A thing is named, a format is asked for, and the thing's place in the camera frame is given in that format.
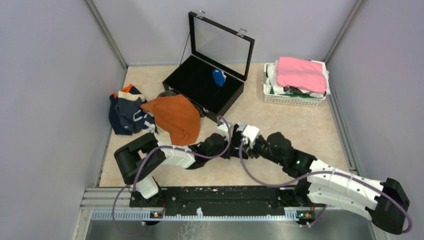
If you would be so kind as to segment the black underwear white trim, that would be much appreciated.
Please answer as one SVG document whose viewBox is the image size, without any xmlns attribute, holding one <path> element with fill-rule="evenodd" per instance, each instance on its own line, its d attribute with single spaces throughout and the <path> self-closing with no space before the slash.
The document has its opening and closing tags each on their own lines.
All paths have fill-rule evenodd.
<svg viewBox="0 0 424 240">
<path fill-rule="evenodd" d="M 232 136 L 231 136 L 231 157 L 239 157 L 239 149 L 242 142 L 242 132 L 244 128 L 247 126 L 246 123 L 238 121 L 234 124 L 232 129 Z"/>
</svg>

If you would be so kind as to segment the orange underwear cream waistband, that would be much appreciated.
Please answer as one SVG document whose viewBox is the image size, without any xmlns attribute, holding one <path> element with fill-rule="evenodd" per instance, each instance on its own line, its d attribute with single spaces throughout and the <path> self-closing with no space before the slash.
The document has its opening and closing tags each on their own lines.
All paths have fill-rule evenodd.
<svg viewBox="0 0 424 240">
<path fill-rule="evenodd" d="M 155 123 L 169 133 L 171 143 L 186 146 L 195 143 L 201 129 L 201 116 L 196 107 L 183 95 L 157 97 L 141 104 L 151 113 Z"/>
</svg>

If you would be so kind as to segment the black display case glass lid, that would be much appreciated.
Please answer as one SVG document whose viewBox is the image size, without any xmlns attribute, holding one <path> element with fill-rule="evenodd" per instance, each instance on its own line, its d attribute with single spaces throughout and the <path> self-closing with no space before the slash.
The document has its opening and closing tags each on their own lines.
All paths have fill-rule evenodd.
<svg viewBox="0 0 424 240">
<path fill-rule="evenodd" d="M 188 13 L 190 55 L 162 82 L 165 90 L 185 96 L 205 117 L 216 122 L 243 93 L 252 60 L 255 39 L 246 30 L 231 29 L 207 18 L 202 11 Z M 212 71 L 226 75 L 225 84 L 215 84 Z"/>
</svg>

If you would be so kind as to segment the royal blue underwear white trim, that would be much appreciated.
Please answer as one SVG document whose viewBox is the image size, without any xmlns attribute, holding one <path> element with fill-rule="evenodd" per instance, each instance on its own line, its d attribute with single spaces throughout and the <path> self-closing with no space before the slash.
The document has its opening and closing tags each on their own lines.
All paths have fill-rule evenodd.
<svg viewBox="0 0 424 240">
<path fill-rule="evenodd" d="M 213 77 L 215 84 L 219 87 L 222 87 L 225 84 L 226 78 L 227 78 L 225 72 L 218 69 L 218 68 L 215 68 L 212 71 L 212 77 Z"/>
</svg>

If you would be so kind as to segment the olive grey underwear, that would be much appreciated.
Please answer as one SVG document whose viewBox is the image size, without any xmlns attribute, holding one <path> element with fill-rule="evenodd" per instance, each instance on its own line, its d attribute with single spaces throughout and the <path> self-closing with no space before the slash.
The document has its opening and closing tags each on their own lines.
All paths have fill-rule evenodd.
<svg viewBox="0 0 424 240">
<path fill-rule="evenodd" d="M 177 96 L 178 94 L 177 93 L 175 93 L 175 92 L 173 92 L 172 90 L 166 90 L 166 91 L 163 91 L 163 92 L 161 92 L 161 93 L 159 93 L 158 94 L 158 98 L 163 98 L 163 97 L 174 97 L 174 96 Z"/>
</svg>

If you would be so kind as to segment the dark blue underwear cream waistband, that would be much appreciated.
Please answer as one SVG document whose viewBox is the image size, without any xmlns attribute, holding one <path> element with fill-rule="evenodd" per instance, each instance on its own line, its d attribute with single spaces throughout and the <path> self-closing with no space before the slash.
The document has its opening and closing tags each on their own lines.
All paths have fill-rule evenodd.
<svg viewBox="0 0 424 240">
<path fill-rule="evenodd" d="M 125 130 L 132 134 L 157 132 L 154 116 L 141 108 L 141 105 L 146 102 L 143 94 L 118 92 L 115 111 L 118 114 L 121 126 Z"/>
</svg>

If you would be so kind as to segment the navy underwear orange waistband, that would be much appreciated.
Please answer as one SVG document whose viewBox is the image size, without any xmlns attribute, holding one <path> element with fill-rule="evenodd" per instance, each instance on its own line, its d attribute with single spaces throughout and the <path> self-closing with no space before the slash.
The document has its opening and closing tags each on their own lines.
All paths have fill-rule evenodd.
<svg viewBox="0 0 424 240">
<path fill-rule="evenodd" d="M 133 100 L 119 98 L 113 92 L 109 96 L 109 122 L 116 135 L 132 135 L 135 133 L 134 114 L 138 111 Z"/>
</svg>

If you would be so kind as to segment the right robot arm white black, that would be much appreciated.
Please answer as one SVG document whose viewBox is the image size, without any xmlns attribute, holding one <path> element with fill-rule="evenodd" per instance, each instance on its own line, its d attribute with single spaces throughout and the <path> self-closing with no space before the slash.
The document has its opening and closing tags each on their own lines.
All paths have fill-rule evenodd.
<svg viewBox="0 0 424 240">
<path fill-rule="evenodd" d="M 298 150 L 281 132 L 264 138 L 252 125 L 238 126 L 232 142 L 239 153 L 262 157 L 282 167 L 297 182 L 293 200 L 299 206 L 323 204 L 337 207 L 370 220 L 376 227 L 400 235 L 413 223 L 408 214 L 410 201 L 395 179 L 369 179 L 346 172 L 314 155 Z"/>
</svg>

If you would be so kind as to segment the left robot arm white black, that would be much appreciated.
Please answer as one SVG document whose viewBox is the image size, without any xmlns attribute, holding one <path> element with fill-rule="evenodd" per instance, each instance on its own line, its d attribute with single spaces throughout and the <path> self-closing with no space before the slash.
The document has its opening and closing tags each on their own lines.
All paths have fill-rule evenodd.
<svg viewBox="0 0 424 240">
<path fill-rule="evenodd" d="M 160 187 L 152 171 L 160 165 L 197 169 L 215 158 L 231 156 L 232 124 L 219 117 L 216 132 L 204 141 L 177 146 L 159 141 L 153 133 L 146 133 L 120 147 L 114 153 L 124 183 L 132 188 L 136 197 L 149 207 L 160 202 Z"/>
</svg>

